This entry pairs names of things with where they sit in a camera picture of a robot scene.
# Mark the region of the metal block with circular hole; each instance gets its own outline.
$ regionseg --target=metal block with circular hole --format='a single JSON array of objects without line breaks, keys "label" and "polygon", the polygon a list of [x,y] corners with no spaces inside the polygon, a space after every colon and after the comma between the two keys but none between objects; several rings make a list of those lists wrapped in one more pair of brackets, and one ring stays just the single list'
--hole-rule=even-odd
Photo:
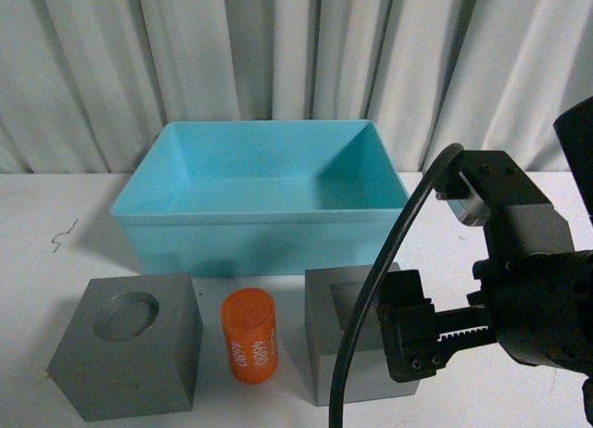
[{"label": "metal block with circular hole", "polygon": [[47,372],[87,422],[186,411],[201,334],[189,274],[93,279]]}]

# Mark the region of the robotic arm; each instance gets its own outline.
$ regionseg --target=robotic arm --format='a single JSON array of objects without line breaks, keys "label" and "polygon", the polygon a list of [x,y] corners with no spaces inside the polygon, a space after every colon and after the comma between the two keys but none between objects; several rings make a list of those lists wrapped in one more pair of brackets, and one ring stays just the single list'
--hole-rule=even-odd
[{"label": "robotic arm", "polygon": [[[591,215],[593,97],[554,126]],[[459,221],[484,226],[489,258],[473,265],[481,289],[470,306],[444,312],[424,297],[418,271],[385,275],[378,317],[391,377],[433,376],[455,352],[491,343],[523,365],[592,377],[593,251],[574,252],[566,220],[504,152],[461,151],[435,190]],[[583,391],[593,424],[592,379]]]}]

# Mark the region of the black mechanical part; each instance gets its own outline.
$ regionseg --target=black mechanical part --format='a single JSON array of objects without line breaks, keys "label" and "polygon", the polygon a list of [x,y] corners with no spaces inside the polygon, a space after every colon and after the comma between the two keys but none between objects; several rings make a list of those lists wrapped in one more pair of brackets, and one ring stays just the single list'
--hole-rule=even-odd
[{"label": "black mechanical part", "polygon": [[593,96],[562,113],[554,129],[593,223]]},{"label": "black mechanical part", "polygon": [[431,377],[457,351],[497,341],[484,306],[435,312],[418,271],[386,275],[377,313],[389,375],[400,383]]},{"label": "black mechanical part", "polygon": [[[593,97],[562,114],[554,127],[593,223]],[[484,226],[489,259],[473,266],[482,286],[467,296],[468,308],[435,312],[424,297],[419,272],[385,275],[433,187],[461,222]],[[338,351],[330,427],[342,426],[351,353],[377,291],[394,380],[433,376],[455,352],[499,342],[524,365],[589,376],[583,394],[593,425],[592,288],[593,251],[574,252],[568,223],[512,159],[504,152],[451,145],[414,191],[363,285]]]},{"label": "black mechanical part", "polygon": [[[435,189],[464,203],[463,222],[486,217],[489,259],[474,264],[481,289],[463,309],[435,312],[417,271],[385,278],[378,315],[391,377],[433,376],[455,352],[495,342],[523,365],[593,376],[593,251],[574,252],[568,222],[504,152],[462,152]],[[593,384],[583,389],[590,420]]]}]

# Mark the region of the white table surface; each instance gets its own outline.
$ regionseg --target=white table surface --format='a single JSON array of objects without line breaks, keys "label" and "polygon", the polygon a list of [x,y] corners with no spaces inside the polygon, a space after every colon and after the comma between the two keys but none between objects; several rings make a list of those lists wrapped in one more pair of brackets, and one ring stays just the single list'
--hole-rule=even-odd
[{"label": "white table surface", "polygon": [[[532,175],[569,220],[576,249],[593,248],[591,225],[571,174]],[[45,368],[88,281],[140,273],[108,214],[127,179],[0,176],[0,426],[85,426]],[[411,191],[420,175],[403,174],[402,179]],[[465,295],[479,285],[472,265],[483,258],[482,229],[462,226],[431,197],[397,261],[402,269],[421,271],[426,296],[443,310],[467,306]],[[277,306],[280,365],[258,385],[232,377],[220,326],[221,301],[245,286],[269,290]],[[303,276],[196,278],[204,332],[194,409],[92,426],[327,426],[327,408],[313,405],[303,287]],[[580,389],[584,379],[573,372],[520,366],[498,345],[484,346],[456,354],[435,378],[420,383],[414,397],[346,405],[345,426],[588,426]]]}]

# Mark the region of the circular hole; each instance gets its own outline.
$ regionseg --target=circular hole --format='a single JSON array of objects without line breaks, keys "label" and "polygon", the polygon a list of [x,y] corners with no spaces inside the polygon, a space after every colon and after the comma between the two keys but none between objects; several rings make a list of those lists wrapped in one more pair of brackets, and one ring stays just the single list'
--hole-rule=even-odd
[{"label": "circular hole", "polygon": [[110,298],[97,313],[93,331],[108,342],[140,335],[157,319],[158,301],[146,292],[126,292]]}]

